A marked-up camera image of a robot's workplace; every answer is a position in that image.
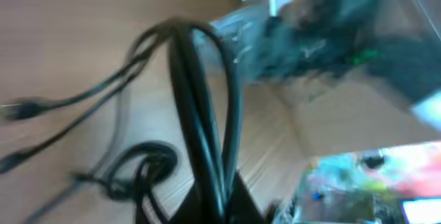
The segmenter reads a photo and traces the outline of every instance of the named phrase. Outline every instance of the brown surface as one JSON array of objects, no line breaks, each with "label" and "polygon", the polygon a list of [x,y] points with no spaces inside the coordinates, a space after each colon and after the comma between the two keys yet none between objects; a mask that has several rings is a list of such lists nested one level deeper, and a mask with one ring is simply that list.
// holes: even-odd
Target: brown surface
[{"label": "brown surface", "polygon": [[[0,0],[0,101],[20,96],[63,98],[87,89],[115,71],[134,37],[172,15],[210,20],[229,12],[232,0]],[[225,120],[225,86],[211,80],[219,125]],[[179,170],[157,194],[173,212],[192,183],[170,90],[165,53],[132,86],[131,118],[120,151],[160,139],[183,151]],[[263,209],[289,195],[303,155],[291,137],[287,111],[263,86],[245,89],[245,120],[239,167]],[[22,123],[0,127],[0,156],[37,144],[67,125],[94,100]],[[29,163],[0,176],[0,223],[25,217],[69,184],[72,170],[87,170],[112,133],[113,103],[62,142]],[[97,187],[79,194],[42,223],[131,223],[132,205],[114,203]]]}]

